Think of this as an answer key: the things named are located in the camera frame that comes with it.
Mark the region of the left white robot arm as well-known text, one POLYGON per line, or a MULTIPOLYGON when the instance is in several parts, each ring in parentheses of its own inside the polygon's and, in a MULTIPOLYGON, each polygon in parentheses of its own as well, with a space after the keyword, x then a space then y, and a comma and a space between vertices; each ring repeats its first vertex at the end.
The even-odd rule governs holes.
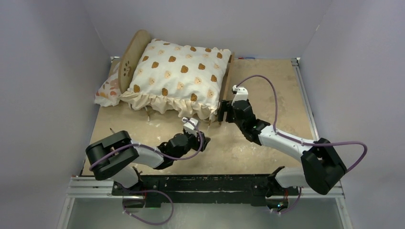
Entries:
POLYGON ((203 132, 194 135, 183 131, 151 147, 132 140, 127 131, 120 131, 90 144, 85 153, 96 180, 112 179, 130 195, 137 195, 142 190, 142 182, 140 172, 131 163, 166 169, 177 160, 185 160, 191 150, 204 151, 210 141, 203 132))

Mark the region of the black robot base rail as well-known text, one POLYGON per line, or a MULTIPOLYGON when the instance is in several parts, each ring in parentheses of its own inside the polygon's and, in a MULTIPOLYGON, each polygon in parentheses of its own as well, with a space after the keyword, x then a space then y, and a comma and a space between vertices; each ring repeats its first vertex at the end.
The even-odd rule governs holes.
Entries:
POLYGON ((285 196, 296 196, 298 188, 281 188, 269 174, 241 175, 143 175, 129 190, 113 183, 112 195, 140 197, 147 208, 158 208, 170 199, 174 203, 271 205, 285 196))

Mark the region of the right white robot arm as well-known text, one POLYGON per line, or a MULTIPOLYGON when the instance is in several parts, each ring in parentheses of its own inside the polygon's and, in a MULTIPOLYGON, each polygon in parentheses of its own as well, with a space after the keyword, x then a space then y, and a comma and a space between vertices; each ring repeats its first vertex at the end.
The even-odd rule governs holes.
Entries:
POLYGON ((248 141, 276 149, 301 163, 301 167, 281 166, 272 172, 267 178, 267 197, 290 187, 310 187, 326 195, 348 171, 329 140, 296 139, 277 130, 256 118, 248 100, 221 101, 218 120, 236 124, 248 141))

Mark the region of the floral print small pillow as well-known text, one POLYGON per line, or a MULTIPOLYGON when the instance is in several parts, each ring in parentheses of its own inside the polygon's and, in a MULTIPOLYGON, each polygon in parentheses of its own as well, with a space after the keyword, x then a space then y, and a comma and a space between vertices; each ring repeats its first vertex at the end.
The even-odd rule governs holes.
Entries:
POLYGON ((106 81, 97 90, 94 103, 101 107, 116 106, 119 104, 121 91, 118 83, 118 68, 120 59, 114 59, 106 81))

